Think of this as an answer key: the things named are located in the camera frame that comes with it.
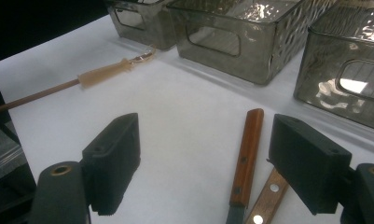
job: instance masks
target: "white tabletop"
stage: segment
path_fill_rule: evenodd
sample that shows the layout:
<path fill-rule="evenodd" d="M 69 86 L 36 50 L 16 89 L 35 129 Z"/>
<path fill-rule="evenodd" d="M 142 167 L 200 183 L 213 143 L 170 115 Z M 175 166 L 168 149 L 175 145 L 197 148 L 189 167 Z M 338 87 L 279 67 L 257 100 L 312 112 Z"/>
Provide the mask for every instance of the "white tabletop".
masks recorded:
<path fill-rule="evenodd" d="M 133 58 L 147 46 L 120 38 L 108 16 L 0 62 L 6 102 L 45 90 L 94 68 Z M 225 223 L 246 112 L 265 118 L 249 209 L 272 165 L 266 162 L 275 113 L 301 119 L 353 153 L 352 167 L 374 163 L 374 130 L 292 97 L 302 51 L 260 87 L 178 56 L 176 47 L 92 88 L 74 86 L 9 111 L 37 180 L 81 151 L 114 118 L 137 112 L 141 165 L 122 204 L 92 223 Z M 289 189 L 272 223 L 339 223 L 312 216 Z"/>

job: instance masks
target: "wooden handle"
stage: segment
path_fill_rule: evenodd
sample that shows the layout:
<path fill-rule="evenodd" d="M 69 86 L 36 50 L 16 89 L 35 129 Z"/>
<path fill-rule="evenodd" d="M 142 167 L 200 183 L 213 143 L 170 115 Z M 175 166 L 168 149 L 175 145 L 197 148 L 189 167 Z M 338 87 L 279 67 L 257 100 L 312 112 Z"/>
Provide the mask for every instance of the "wooden handle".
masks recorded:
<path fill-rule="evenodd" d="M 0 105 L 0 112 L 12 109 L 12 108 L 20 106 L 20 105 L 30 103 L 30 102 L 32 102 L 34 100 L 37 100 L 39 98 L 42 98 L 44 96 L 51 95 L 54 92 L 62 91 L 62 90 L 67 89 L 69 87 L 75 86 L 78 83 L 79 83 L 78 79 L 74 79 L 74 80 L 71 80 L 69 82 L 63 83 L 59 86 L 55 86 L 55 87 L 52 87 L 50 89 L 35 93 L 33 95 L 26 96 L 24 98 L 21 98 L 19 100 L 13 101 L 13 102 L 10 102 L 8 104 Z"/>
<path fill-rule="evenodd" d="M 78 80 L 83 88 L 91 87 L 121 72 L 132 69 L 132 64 L 123 59 L 120 63 L 110 64 L 106 67 L 98 68 L 78 76 Z"/>
<path fill-rule="evenodd" d="M 288 183 L 273 168 L 245 224 L 270 224 L 287 189 Z"/>
<path fill-rule="evenodd" d="M 263 109 L 254 109 L 247 113 L 242 145 L 230 195 L 230 205 L 247 207 L 250 201 L 263 116 Z"/>

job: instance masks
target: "white table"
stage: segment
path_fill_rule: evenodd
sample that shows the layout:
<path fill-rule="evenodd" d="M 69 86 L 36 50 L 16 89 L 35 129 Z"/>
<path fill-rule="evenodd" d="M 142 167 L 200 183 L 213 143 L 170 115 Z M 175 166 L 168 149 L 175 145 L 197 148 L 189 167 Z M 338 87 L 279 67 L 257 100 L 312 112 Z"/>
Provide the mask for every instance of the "white table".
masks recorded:
<path fill-rule="evenodd" d="M 10 102 L 145 49 L 120 38 L 106 16 L 0 62 L 0 90 Z M 272 168 L 266 158 L 275 113 L 302 119 L 351 151 L 353 168 L 374 163 L 373 130 L 293 99 L 301 58 L 302 51 L 260 87 L 182 59 L 174 47 L 90 89 L 75 86 L 9 113 L 36 180 L 51 164 L 81 160 L 112 119 L 139 114 L 141 165 L 118 211 L 92 213 L 93 223 L 225 223 L 248 110 L 265 110 L 250 209 Z M 339 223 L 341 210 L 314 217 L 289 189 L 272 223 Z"/>

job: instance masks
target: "basting brush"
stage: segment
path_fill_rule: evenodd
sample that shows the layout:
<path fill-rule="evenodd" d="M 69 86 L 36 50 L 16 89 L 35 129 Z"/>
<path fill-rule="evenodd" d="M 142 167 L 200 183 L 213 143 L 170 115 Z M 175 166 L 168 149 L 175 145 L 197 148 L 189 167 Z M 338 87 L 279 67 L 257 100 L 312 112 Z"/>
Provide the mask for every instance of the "basting brush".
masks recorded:
<path fill-rule="evenodd" d="M 67 88 L 73 87 L 78 84 L 81 84 L 82 88 L 91 87 L 97 83 L 100 83 L 104 80 L 109 79 L 110 77 L 114 77 L 115 75 L 119 73 L 132 70 L 132 67 L 134 64 L 146 62 L 149 59 L 151 59 L 154 54 L 155 54 L 155 48 L 133 59 L 130 59 L 130 60 L 122 59 L 122 61 L 120 61 L 119 63 L 113 63 L 105 67 L 91 70 L 89 72 L 86 72 L 84 74 L 77 76 L 77 78 L 74 80 L 65 82 L 61 85 L 52 87 L 50 89 L 47 89 L 47 90 L 44 90 L 38 93 L 23 97 L 19 100 L 10 102 L 8 104 L 0 105 L 0 112 L 9 110 L 11 108 L 15 108 L 20 105 L 30 103 L 44 96 L 51 95 L 52 93 L 65 90 Z"/>

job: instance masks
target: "storage bin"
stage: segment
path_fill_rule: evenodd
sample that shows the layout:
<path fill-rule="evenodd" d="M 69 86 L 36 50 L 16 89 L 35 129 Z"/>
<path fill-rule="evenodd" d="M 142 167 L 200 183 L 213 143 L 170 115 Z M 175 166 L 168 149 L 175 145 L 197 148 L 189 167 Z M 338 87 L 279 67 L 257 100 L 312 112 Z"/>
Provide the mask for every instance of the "storage bin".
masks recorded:
<path fill-rule="evenodd" d="M 104 0 L 121 37 L 166 50 L 175 44 L 166 4 L 171 0 Z"/>
<path fill-rule="evenodd" d="M 374 1 L 341 1 L 309 29 L 294 96 L 374 128 Z"/>
<path fill-rule="evenodd" d="M 167 5 L 181 57 L 266 85 L 335 0 L 177 0 Z"/>

